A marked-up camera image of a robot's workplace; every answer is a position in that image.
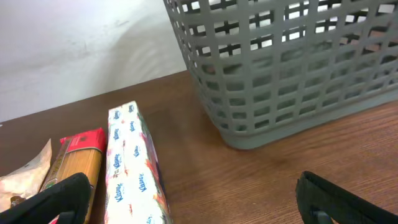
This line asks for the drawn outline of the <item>beige paper snack bag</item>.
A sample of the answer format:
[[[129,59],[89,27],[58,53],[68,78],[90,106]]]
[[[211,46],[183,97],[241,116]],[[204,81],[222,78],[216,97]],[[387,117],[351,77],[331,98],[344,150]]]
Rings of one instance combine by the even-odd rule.
[[[1,212],[36,195],[50,169],[51,139],[26,165],[1,177]]]

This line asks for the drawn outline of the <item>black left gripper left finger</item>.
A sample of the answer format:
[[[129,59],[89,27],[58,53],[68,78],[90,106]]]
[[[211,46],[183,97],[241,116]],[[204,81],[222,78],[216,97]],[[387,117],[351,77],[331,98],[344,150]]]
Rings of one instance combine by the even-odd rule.
[[[1,213],[1,224],[85,222],[91,197],[87,176],[73,174],[30,199]]]

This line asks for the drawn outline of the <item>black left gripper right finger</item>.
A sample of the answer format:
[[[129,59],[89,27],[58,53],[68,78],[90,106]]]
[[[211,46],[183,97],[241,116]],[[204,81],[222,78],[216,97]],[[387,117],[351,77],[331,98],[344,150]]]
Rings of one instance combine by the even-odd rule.
[[[295,193],[304,224],[397,223],[397,215],[310,171],[302,172]]]

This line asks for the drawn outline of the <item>white Kleenex tissue pack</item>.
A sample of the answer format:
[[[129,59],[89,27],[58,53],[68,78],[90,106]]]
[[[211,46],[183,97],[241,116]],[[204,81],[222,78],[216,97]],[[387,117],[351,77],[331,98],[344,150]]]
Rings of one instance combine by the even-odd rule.
[[[152,137],[131,101],[108,111],[105,223],[172,223]]]

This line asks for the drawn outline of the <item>red spaghetti packet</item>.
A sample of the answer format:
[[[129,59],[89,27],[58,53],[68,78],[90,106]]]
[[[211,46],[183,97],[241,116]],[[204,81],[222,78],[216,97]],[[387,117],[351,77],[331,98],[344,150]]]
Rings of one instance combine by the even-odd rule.
[[[73,174],[84,173],[90,183],[90,202],[85,223],[90,220],[96,185],[102,157],[105,152],[106,136],[102,128],[85,131],[60,139],[61,148],[55,162],[42,184],[45,190]]]

